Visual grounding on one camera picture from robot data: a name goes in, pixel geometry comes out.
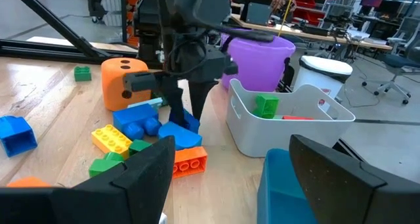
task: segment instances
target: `white trash can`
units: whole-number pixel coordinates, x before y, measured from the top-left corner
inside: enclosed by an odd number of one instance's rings
[[[346,62],[316,56],[302,56],[299,65],[301,68],[297,73],[293,90],[309,84],[321,89],[333,99],[353,72],[353,67]],[[326,112],[329,105],[321,101],[320,107]]]

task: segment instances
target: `blue lego brick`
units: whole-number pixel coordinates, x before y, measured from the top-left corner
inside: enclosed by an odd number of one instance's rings
[[[193,133],[173,122],[168,122],[161,126],[158,135],[159,139],[170,135],[175,136],[176,150],[201,146],[201,142],[203,141],[203,137],[201,137],[201,135]]]
[[[155,136],[162,124],[159,114],[150,104],[142,104],[131,108],[112,112],[114,127],[130,140],[142,139],[144,133]]]
[[[169,121],[173,122],[175,117],[173,111],[169,114]],[[200,128],[200,121],[197,120],[193,115],[191,115],[187,110],[184,109],[184,120],[186,121],[186,128],[196,134],[198,134],[198,129]]]
[[[32,128],[22,117],[0,118],[0,140],[8,157],[37,147]]]

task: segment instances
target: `white plastic bin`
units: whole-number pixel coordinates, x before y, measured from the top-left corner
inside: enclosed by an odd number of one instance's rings
[[[353,67],[346,62],[316,56],[302,56],[293,90],[309,84],[321,89],[333,99],[353,72]],[[321,108],[327,111],[329,106],[321,102]]]
[[[259,93],[245,90],[237,79],[230,80],[226,122],[239,151],[250,157],[265,157],[271,148],[289,150],[293,134],[331,148],[355,119],[344,106],[311,85],[302,85],[292,93],[264,94],[280,99],[275,118],[302,116],[313,120],[259,118],[251,113]],[[336,110],[337,119],[333,120],[318,106],[320,100]]]

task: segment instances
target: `wooden tabletop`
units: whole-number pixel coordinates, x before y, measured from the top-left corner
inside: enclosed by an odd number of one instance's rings
[[[238,14],[231,14],[230,17],[235,20],[241,27],[244,28],[250,28],[253,30],[264,30],[264,31],[269,31],[269,32],[274,32],[274,33],[278,33],[280,31],[280,24],[276,25],[276,27],[270,27],[270,26],[262,26],[262,25],[258,25],[258,24],[250,24],[247,22],[244,22],[242,20],[240,20],[240,15]],[[282,34],[284,35],[294,35],[297,37],[303,37],[303,38],[308,38],[308,39],[314,39],[314,40],[320,40],[320,41],[330,41],[330,42],[334,42],[334,37],[332,36],[320,36],[320,35],[315,35],[315,34],[307,34],[302,32],[301,30],[294,30],[292,28],[290,28],[289,26],[283,26],[282,28]],[[347,43],[347,40],[343,37],[338,37],[337,41],[339,43]],[[391,50],[392,47],[388,46],[388,45],[380,45],[380,44],[373,44],[373,43],[367,43],[365,41],[361,41],[361,42],[353,42],[354,45],[359,45],[361,47],[373,47],[373,48],[377,48],[377,49],[384,49],[384,50]]]
[[[125,48],[98,44],[103,49]],[[36,149],[12,158],[0,148],[0,185],[34,175],[52,185],[72,187],[87,180],[93,160],[103,157],[91,141],[92,131],[112,123],[112,113],[102,101],[100,66],[90,65],[92,81],[77,83],[75,66],[0,58],[0,116],[25,117],[38,142]],[[188,84],[180,81],[180,86],[191,111]],[[263,159],[237,150],[225,122],[227,97],[221,84],[207,97],[199,129],[208,153],[207,170],[173,180],[163,210],[168,223],[256,222]],[[161,108],[161,122],[168,116],[169,107]]]

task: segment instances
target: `blue block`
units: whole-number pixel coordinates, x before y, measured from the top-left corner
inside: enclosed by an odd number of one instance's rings
[[[257,224],[316,224],[289,152],[267,152],[257,193]]]
[[[181,126],[173,122],[168,122],[165,125],[161,126],[158,135],[159,139],[170,135],[175,136],[176,150],[201,146],[201,142],[203,141],[203,137],[201,137],[201,135],[193,133],[185,128],[182,128]]]
[[[130,140],[142,139],[144,132],[147,135],[158,134],[162,124],[159,114],[150,104],[142,104],[131,108],[112,112],[114,127],[121,131]]]
[[[173,122],[174,118],[173,111],[169,114],[169,121]],[[186,128],[196,134],[198,134],[198,129],[200,128],[200,121],[197,120],[193,115],[191,115],[187,110],[184,109],[184,120],[186,121]]]
[[[38,145],[32,128],[22,117],[0,118],[0,140],[8,157],[36,148]]]

